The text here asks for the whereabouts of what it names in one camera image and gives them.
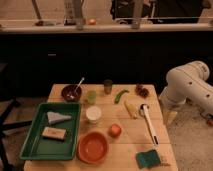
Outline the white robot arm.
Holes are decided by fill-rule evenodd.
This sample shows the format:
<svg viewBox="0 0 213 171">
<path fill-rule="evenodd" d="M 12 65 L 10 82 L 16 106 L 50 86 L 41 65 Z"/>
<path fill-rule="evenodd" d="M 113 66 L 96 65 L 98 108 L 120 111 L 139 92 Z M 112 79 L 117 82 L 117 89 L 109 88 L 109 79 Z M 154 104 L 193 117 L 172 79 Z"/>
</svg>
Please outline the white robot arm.
<svg viewBox="0 0 213 171">
<path fill-rule="evenodd" d="M 202 61 L 193 61 L 169 70 L 167 85 L 160 94 L 160 102 L 167 110 L 174 110 L 190 99 L 206 114 L 213 115 L 213 86 L 206 80 L 210 69 Z"/>
</svg>

